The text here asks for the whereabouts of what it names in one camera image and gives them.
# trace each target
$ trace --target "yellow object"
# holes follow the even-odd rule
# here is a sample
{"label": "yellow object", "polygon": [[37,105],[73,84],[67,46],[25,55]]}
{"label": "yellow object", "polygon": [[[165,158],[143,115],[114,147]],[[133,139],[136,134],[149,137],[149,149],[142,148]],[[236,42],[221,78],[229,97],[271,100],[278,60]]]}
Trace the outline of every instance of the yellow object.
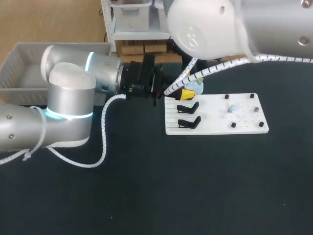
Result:
{"label": "yellow object", "polygon": [[180,100],[193,99],[195,95],[196,95],[195,91],[182,89]]}
{"label": "yellow object", "polygon": [[197,79],[198,84],[200,84],[201,82],[203,82],[203,77]]}

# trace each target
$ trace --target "wooden floor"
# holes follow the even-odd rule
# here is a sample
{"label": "wooden floor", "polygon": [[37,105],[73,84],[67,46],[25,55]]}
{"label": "wooden floor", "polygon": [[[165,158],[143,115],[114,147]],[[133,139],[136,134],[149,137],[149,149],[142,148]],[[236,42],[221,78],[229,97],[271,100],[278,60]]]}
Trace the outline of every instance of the wooden floor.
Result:
{"label": "wooden floor", "polygon": [[100,0],[0,0],[0,64],[16,42],[103,42]]}

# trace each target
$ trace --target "white plastic board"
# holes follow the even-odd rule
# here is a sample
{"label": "white plastic board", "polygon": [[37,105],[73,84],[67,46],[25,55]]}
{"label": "white plastic board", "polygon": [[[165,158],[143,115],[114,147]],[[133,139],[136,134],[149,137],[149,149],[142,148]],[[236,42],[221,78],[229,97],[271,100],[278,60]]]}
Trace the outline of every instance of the white plastic board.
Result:
{"label": "white plastic board", "polygon": [[[250,98],[248,94],[202,94],[191,101],[177,101],[174,98],[165,98],[165,128],[167,135],[235,135],[235,134],[264,134],[269,131],[261,103],[257,94]],[[196,102],[199,108],[193,115],[178,113],[177,105],[192,108]],[[238,109],[232,113],[228,109],[235,105]],[[201,122],[195,130],[182,128],[178,120],[194,122],[201,116]]]}

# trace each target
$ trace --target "wooden block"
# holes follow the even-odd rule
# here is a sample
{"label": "wooden block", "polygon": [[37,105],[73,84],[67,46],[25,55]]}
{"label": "wooden block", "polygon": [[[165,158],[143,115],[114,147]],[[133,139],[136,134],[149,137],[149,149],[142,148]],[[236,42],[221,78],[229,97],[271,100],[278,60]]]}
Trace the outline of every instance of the wooden block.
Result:
{"label": "wooden block", "polygon": [[167,52],[166,40],[145,41],[145,53],[149,52]]}
{"label": "wooden block", "polygon": [[143,41],[125,41],[121,50],[123,55],[141,55],[144,53]]}

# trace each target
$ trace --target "gray storage crate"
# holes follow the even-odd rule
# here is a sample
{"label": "gray storage crate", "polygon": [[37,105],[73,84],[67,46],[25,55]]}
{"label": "gray storage crate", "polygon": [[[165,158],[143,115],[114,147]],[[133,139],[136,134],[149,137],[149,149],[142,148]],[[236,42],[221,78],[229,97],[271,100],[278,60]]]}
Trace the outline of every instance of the gray storage crate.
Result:
{"label": "gray storage crate", "polygon": [[[48,83],[40,73],[41,57],[50,45],[64,45],[109,55],[109,43],[17,43],[0,67],[0,96],[16,105],[47,105]],[[94,105],[104,105],[105,94],[95,93]]]}

